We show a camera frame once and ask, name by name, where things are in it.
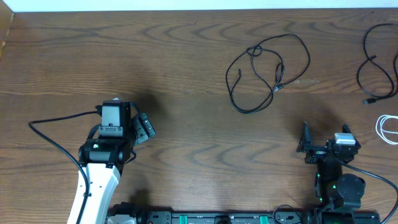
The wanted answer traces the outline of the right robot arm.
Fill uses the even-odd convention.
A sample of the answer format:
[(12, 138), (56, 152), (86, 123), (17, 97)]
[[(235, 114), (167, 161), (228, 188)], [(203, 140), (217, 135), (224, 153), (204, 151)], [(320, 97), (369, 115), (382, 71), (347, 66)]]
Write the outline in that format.
[(342, 167), (354, 159), (361, 148), (347, 124), (325, 145), (312, 143), (308, 123), (302, 125), (297, 152), (305, 154), (305, 163), (315, 164), (315, 196), (320, 205), (306, 214), (306, 223), (354, 223), (354, 211), (361, 207), (364, 179), (343, 173)]

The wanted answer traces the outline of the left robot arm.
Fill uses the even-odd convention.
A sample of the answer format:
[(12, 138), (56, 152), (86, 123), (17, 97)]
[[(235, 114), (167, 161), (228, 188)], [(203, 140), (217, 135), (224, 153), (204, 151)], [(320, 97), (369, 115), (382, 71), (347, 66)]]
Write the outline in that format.
[(132, 101), (117, 98), (98, 106), (101, 123), (79, 148), (78, 187), (68, 223), (105, 223), (124, 165), (136, 158), (133, 148), (155, 136), (146, 114)]

